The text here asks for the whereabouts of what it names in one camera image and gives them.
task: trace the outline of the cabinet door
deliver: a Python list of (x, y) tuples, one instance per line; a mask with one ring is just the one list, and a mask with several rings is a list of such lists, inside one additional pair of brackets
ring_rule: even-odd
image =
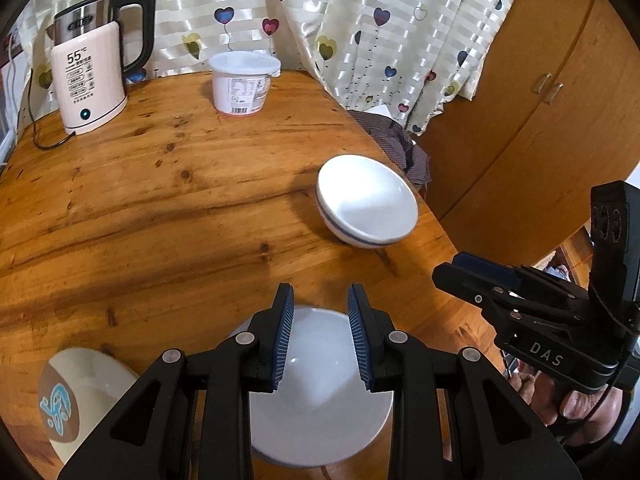
[(625, 179), (640, 158), (640, 52), (607, 0), (595, 0), (558, 76), (478, 183), (443, 218), (458, 250), (532, 264), (590, 216), (590, 189)]
[(474, 100), (456, 97), (418, 139), (431, 157), (433, 181), (426, 200), (437, 218), (478, 181), (529, 119), (542, 98), (531, 89), (544, 73), (560, 72), (592, 4), (514, 1), (489, 50)]

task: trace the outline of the finger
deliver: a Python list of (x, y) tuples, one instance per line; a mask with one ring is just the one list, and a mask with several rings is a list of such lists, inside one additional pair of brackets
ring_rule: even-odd
[(513, 387), (514, 390), (519, 392), (520, 388), (522, 387), (522, 378), (520, 377), (520, 374), (519, 373), (513, 374), (509, 378), (509, 384)]
[(536, 378), (533, 375), (526, 375), (522, 378), (522, 386), (518, 393), (527, 404), (531, 404), (533, 395), (536, 392)]
[(560, 413), (569, 420), (584, 419), (596, 405), (602, 393), (585, 395), (575, 390), (564, 396), (560, 403)]
[(553, 397), (556, 385), (546, 374), (538, 375), (531, 398), (531, 409), (545, 426), (550, 426), (558, 418), (558, 410), (554, 406)]
[(535, 375), (537, 373), (537, 370), (531, 366), (526, 364), (526, 362), (518, 360), (518, 371), (521, 374), (529, 374), (529, 375)]
[[(578, 396), (576, 396), (576, 404), (573, 410), (571, 410), (572, 400), (569, 399), (571, 395), (566, 396), (562, 403), (566, 403), (567, 415), (585, 418), (602, 395), (603, 392), (593, 396), (578, 394)], [(587, 397), (587, 399), (584, 399), (584, 402), (582, 402), (580, 396)], [(598, 411), (595, 412), (590, 420), (584, 424), (580, 431), (577, 431), (577, 433), (568, 440), (567, 443), (569, 446), (592, 444), (593, 442), (597, 442), (604, 438), (611, 431), (620, 416), (620, 411), (622, 409), (622, 397), (622, 391), (617, 388), (613, 388), (607, 396), (607, 399), (604, 400), (602, 405), (599, 407)]]

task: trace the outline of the kettle handle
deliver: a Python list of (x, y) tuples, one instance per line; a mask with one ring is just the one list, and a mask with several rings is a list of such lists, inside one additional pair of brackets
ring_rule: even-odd
[[(128, 5), (142, 7), (142, 51), (135, 61), (123, 67), (124, 77), (134, 75), (149, 61), (154, 50), (156, 34), (156, 0), (111, 0), (112, 19), (117, 21), (120, 17), (120, 9)], [(122, 29), (120, 29), (120, 43), (122, 50)]]

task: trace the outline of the curtain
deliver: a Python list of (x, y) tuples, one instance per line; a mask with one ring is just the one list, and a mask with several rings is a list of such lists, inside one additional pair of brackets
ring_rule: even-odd
[[(58, 108), (50, 71), (57, 12), (81, 0), (31, 0), (20, 40), (34, 69), (36, 117)], [(152, 58), (132, 81), (208, 70), (225, 50), (259, 50), (306, 70), (344, 108), (385, 104), (420, 134), (442, 103), (472, 97), (513, 0), (157, 0)], [(135, 7), (121, 13), (124, 53), (142, 46)]]

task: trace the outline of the container lid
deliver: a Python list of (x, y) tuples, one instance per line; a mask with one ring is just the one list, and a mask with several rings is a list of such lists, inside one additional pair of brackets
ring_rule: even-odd
[(209, 58), (209, 65), (216, 72), (238, 75), (266, 75), (280, 70), (280, 60), (261, 52), (234, 50), (220, 52)]

